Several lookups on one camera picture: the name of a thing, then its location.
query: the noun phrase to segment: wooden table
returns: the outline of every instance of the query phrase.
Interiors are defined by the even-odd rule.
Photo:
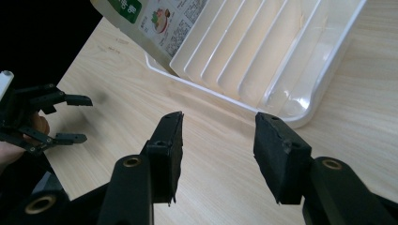
[[[369,0],[327,93],[296,132],[313,157],[338,158],[374,193],[398,202],[398,1]],[[303,224],[301,206],[278,205],[253,158],[254,112],[148,69],[144,52],[106,20],[58,87],[94,107],[60,104],[52,135],[88,141],[47,152],[75,199],[109,182],[115,162],[138,154],[162,116],[182,111],[184,157],[176,204],[156,224]]]

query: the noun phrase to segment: white plastic tray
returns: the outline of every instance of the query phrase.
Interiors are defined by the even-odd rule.
[[[305,125],[366,0],[211,0],[168,74],[255,112]]]

